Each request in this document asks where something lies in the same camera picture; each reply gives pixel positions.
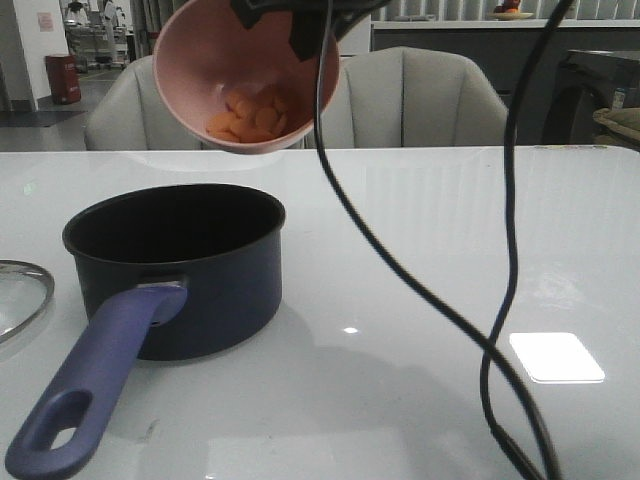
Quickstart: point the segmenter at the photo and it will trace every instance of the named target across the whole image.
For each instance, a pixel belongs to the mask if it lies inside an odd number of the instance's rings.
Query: black appliance
[[[640,106],[640,51],[569,50],[558,64],[542,144],[591,144],[593,112]]]

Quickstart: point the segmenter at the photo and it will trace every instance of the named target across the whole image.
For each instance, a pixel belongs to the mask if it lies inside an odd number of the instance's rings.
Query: pink bowl
[[[300,62],[289,45],[290,12],[270,12],[245,29],[228,0],[191,0],[162,28],[154,51],[154,74],[171,113],[202,141],[234,153],[259,154],[286,148],[313,128],[317,57]],[[323,105],[338,82],[335,38],[327,55]],[[288,92],[287,123],[275,139],[240,143],[216,138],[206,125],[229,110],[227,94],[255,95],[275,85]]]

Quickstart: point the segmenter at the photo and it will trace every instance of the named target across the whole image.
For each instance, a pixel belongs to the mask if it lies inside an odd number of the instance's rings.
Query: purple handle
[[[171,320],[186,298],[184,287],[168,284],[105,301],[11,442],[7,471],[22,480],[76,474],[98,448],[149,327]],[[71,439],[52,449],[69,428]]]

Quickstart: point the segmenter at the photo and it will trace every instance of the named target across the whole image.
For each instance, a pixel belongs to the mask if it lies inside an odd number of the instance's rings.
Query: pot rim
[[[76,245],[74,244],[74,242],[71,240],[71,232],[74,229],[74,227],[78,224],[78,222],[80,222],[83,218],[85,218],[87,215],[90,215],[92,212],[100,210],[101,208],[104,208],[106,206],[109,205],[113,205],[116,203],[120,203],[123,201],[126,201],[132,197],[136,197],[139,195],[143,195],[145,193],[150,193],[152,191],[158,191],[158,190],[170,190],[170,189],[189,189],[189,188],[202,188],[202,187],[211,187],[211,188],[226,188],[226,189],[233,189],[233,190],[244,190],[244,191],[250,191],[251,193],[261,196],[264,199],[268,200],[269,202],[271,202],[271,204],[277,209],[278,211],[278,221],[272,226],[272,228],[270,228],[267,232],[265,232],[263,235],[261,235],[259,238],[256,238],[255,240],[253,240],[252,242],[246,243],[240,247],[234,248],[232,250],[227,250],[225,252],[220,252],[220,253],[216,253],[213,255],[207,255],[207,256],[203,256],[203,257],[198,257],[198,258],[190,258],[190,259],[186,259],[186,260],[173,260],[173,261],[167,261],[167,262],[130,262],[130,261],[121,261],[121,260],[111,260],[108,258],[102,258],[102,257],[98,257],[95,255],[90,255],[82,250],[80,250],[79,248],[76,247]],[[211,259],[215,259],[215,258],[223,258],[227,255],[235,255],[238,254],[240,252],[243,252],[244,250],[248,249],[248,248],[252,248],[253,246],[255,246],[257,243],[263,241],[264,239],[270,237],[271,235],[273,235],[274,233],[278,233],[281,229],[282,226],[284,225],[286,219],[286,210],[284,208],[284,205],[282,204],[282,202],[280,200],[278,200],[276,197],[274,197],[273,195],[259,190],[257,188],[254,187],[249,187],[249,186],[245,186],[245,185],[236,185],[236,184],[232,184],[232,183],[185,183],[185,184],[174,184],[174,185],[160,185],[160,186],[156,186],[156,187],[149,187],[149,188],[143,188],[143,189],[138,189],[138,190],[133,190],[130,192],[126,192],[120,195],[116,195],[114,197],[110,197],[107,198],[105,200],[101,200],[97,203],[94,203],[93,205],[90,205],[89,207],[81,210],[80,212],[76,213],[73,217],[71,217],[71,219],[66,223],[63,231],[62,231],[62,242],[65,246],[65,248],[67,249],[67,251],[69,253],[71,253],[74,257],[80,257],[80,258],[84,258],[87,260],[92,260],[94,262],[100,262],[103,264],[111,264],[111,265],[129,265],[129,266],[148,266],[148,267],[164,267],[164,266],[175,266],[175,265],[186,265],[186,264],[190,264],[193,262],[202,262],[202,261],[207,261],[207,260],[211,260]]]

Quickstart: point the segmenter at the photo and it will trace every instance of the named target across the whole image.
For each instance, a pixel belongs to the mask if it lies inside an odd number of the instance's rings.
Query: white table
[[[488,332],[505,288],[500,148],[332,151],[374,231],[422,281]],[[86,323],[60,240],[84,207],[154,185],[250,185],[287,209],[284,298],[242,345],[195,361],[139,361],[91,480],[519,478],[482,416],[481,352],[365,244],[315,153],[0,154],[0,257],[56,279],[47,314],[0,345],[0,450]],[[545,416],[567,479],[640,470],[640,157],[617,148],[517,154],[521,276],[499,341]],[[533,382],[513,332],[571,332],[600,383]],[[497,416],[537,459],[505,382]]]

